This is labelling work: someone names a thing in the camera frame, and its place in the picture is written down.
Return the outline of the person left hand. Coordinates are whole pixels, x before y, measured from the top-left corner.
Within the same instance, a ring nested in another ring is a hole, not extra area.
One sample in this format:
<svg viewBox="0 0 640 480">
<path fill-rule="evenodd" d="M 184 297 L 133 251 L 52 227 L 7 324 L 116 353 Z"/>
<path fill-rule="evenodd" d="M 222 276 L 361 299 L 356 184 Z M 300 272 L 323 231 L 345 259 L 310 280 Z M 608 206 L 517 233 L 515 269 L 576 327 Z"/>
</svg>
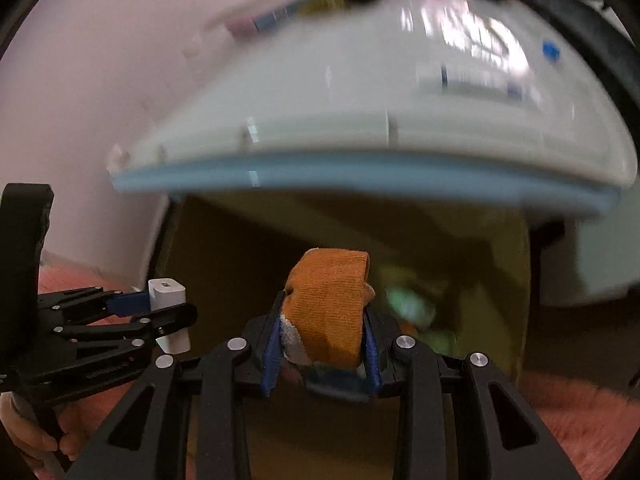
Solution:
<svg viewBox="0 0 640 480">
<path fill-rule="evenodd" d="M 70 403 L 58 414 L 62 437 L 52 437 L 16 410 L 12 394 L 8 392 L 1 395 L 1 421 L 38 479 L 51 478 L 44 466 L 44 456 L 61 451 L 74 462 L 100 423 L 90 405 L 85 402 Z"/>
</svg>

